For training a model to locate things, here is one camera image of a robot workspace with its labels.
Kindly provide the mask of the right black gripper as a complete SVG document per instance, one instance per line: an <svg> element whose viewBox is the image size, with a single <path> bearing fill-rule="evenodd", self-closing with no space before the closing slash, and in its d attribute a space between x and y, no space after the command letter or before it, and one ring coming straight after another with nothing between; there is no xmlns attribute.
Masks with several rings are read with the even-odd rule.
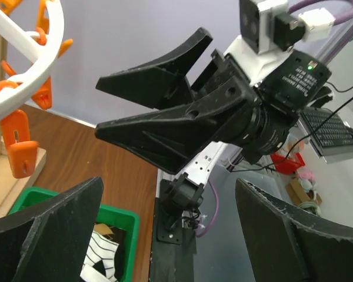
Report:
<svg viewBox="0 0 353 282"><path fill-rule="evenodd" d="M306 53L293 52L254 88L261 104L251 112L245 131L231 144L241 147L242 156L250 164L278 151L298 115L330 76L323 63Z"/></svg>

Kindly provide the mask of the green plastic bin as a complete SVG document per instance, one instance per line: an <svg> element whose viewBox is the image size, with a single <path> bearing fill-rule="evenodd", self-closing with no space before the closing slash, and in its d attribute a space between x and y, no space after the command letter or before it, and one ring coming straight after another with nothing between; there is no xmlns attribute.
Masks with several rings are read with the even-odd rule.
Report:
<svg viewBox="0 0 353 282"><path fill-rule="evenodd" d="M18 212L27 207L43 202L56 196L58 192L42 189L39 187L30 187L25 189L9 210L9 214ZM105 223L126 231L124 238L125 263L124 275L121 281L131 281L134 270L136 247L139 233L139 216L128 210L101 204L97 215L99 223Z"/></svg>

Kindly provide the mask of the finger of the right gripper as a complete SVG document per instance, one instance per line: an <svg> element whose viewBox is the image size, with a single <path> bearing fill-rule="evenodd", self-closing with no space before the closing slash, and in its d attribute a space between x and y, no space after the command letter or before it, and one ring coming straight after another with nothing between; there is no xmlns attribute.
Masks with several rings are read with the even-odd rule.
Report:
<svg viewBox="0 0 353 282"><path fill-rule="evenodd" d="M206 29L198 28L185 42L167 54L100 77L96 89L151 109L167 109L191 103L195 93L186 75L212 40Z"/></svg>
<svg viewBox="0 0 353 282"><path fill-rule="evenodd" d="M211 142L231 143L245 129L255 92L230 78L186 105L102 122L95 136L168 173L178 173Z"/></svg>

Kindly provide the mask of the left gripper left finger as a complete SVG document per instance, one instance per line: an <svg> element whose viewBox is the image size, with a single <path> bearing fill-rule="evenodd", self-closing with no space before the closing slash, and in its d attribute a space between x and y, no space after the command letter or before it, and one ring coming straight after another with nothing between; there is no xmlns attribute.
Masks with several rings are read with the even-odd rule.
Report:
<svg viewBox="0 0 353 282"><path fill-rule="evenodd" d="M0 281L78 281L103 189L93 177L0 218Z"/></svg>

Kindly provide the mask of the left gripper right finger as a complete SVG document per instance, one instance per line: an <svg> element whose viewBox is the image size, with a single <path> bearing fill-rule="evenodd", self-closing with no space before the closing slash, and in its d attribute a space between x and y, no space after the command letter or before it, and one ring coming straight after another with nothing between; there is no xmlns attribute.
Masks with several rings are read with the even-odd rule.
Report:
<svg viewBox="0 0 353 282"><path fill-rule="evenodd" d="M353 281L353 228L237 179L237 210L256 281Z"/></svg>

